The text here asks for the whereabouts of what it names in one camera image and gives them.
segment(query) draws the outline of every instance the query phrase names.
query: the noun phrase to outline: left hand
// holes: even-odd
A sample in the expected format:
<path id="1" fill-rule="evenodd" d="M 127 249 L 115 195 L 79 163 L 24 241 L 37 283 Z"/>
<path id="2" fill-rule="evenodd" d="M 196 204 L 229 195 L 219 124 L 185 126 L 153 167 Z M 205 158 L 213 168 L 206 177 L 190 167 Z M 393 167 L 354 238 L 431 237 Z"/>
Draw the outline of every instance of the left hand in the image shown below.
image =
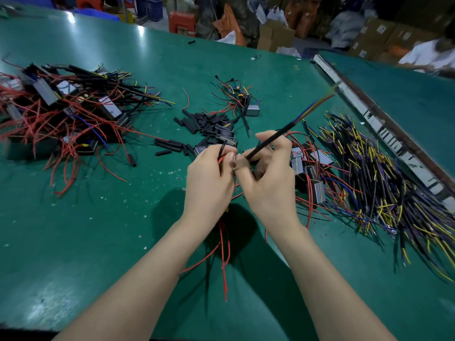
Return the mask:
<path id="1" fill-rule="evenodd" d="M 188 166 L 187 193 L 182 219 L 196 221 L 209 232 L 223 215 L 234 192 L 237 148 L 225 146 L 218 165 L 220 144 L 209 146 Z"/>

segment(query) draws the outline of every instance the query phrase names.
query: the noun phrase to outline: black hair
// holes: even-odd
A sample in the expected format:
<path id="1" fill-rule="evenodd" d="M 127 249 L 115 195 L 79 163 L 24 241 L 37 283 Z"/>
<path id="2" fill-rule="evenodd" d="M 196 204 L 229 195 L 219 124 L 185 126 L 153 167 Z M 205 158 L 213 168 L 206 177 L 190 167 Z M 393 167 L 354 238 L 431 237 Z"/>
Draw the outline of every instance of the black hair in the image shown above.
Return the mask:
<path id="1" fill-rule="evenodd" d="M 455 18 L 447 25 L 444 30 L 444 37 L 455 41 Z"/>

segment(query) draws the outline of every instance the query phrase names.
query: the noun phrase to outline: table surface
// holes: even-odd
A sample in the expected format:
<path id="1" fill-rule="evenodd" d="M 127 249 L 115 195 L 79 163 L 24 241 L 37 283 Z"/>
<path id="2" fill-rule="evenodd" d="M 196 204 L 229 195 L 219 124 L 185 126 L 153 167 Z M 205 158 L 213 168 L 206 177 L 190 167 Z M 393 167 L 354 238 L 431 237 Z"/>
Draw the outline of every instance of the table surface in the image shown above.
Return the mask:
<path id="1" fill-rule="evenodd" d="M 455 80 L 331 52 L 322 56 L 455 179 Z"/>
<path id="2" fill-rule="evenodd" d="M 249 118 L 253 132 L 276 129 L 322 96 L 328 80 L 309 62 L 233 45 L 158 32 L 82 15 L 27 7 L 41 18 L 0 19 L 0 55 L 19 65 L 31 61 L 71 63 L 86 69 L 134 73 L 176 107 L 154 107 L 134 120 L 142 132 L 197 143 L 202 137 L 180 128 L 190 112 L 221 108 L 211 95 L 213 75 L 241 79 L 262 99 L 261 113 Z M 14 68 L 0 64 L 0 71 Z M 323 111 L 356 117 L 336 96 L 307 121 L 325 125 Z M 236 125 L 239 150 L 257 143 Z M 135 168 L 121 155 L 87 158 L 74 186 L 57 199 L 44 162 L 0 159 L 0 322 L 9 327 L 61 330 L 167 231 L 182 213 L 190 159 L 172 153 L 156 157 L 149 139 L 132 140 Z M 63 186 L 62 172 L 57 186 Z M 305 209 L 299 209 L 306 222 Z M 154 337 L 197 340 L 316 340 L 310 316 L 293 276 L 273 241 L 243 197 L 227 215 L 232 256 L 223 297 L 221 260 L 216 256 L 182 277 L 166 305 Z M 412 265 L 394 265 L 394 241 L 384 233 L 383 248 L 355 235 L 352 224 L 312 219 L 310 232 L 360 297 L 399 340 L 446 340 L 455 332 L 455 290 L 432 274 L 416 253 Z M 198 262 L 218 242 L 211 235 L 191 256 Z"/>

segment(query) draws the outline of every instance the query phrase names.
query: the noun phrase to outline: person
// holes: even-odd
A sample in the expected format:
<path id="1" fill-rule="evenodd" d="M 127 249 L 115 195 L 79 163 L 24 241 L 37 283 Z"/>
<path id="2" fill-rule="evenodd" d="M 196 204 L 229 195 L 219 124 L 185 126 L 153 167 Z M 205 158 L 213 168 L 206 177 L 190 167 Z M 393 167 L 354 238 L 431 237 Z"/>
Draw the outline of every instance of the person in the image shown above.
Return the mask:
<path id="1" fill-rule="evenodd" d="M 455 72 L 455 19 L 447 25 L 442 38 L 416 45 L 398 66 L 427 73 L 438 71 L 442 75 Z"/>
<path id="2" fill-rule="evenodd" d="M 264 141 L 275 131 L 258 133 Z M 285 257 L 321 341 L 395 340 L 300 224 L 295 205 L 295 176 L 289 166 L 291 142 L 281 136 L 274 149 L 262 149 L 253 176 L 245 156 L 212 145 L 188 167 L 181 218 L 133 268 L 78 316 L 54 340 L 148 340 L 179 273 L 223 215 L 240 182 L 251 211 Z"/>

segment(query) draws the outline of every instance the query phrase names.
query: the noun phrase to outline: box label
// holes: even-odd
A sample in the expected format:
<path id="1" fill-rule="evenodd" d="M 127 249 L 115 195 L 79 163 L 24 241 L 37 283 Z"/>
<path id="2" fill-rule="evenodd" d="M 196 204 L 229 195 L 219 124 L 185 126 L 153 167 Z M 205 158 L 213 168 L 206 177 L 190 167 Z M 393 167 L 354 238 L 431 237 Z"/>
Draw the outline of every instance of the box label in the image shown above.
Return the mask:
<path id="1" fill-rule="evenodd" d="M 386 29 L 387 29 L 387 26 L 379 25 L 379 27 L 376 31 L 379 32 L 380 34 L 383 34 Z"/>

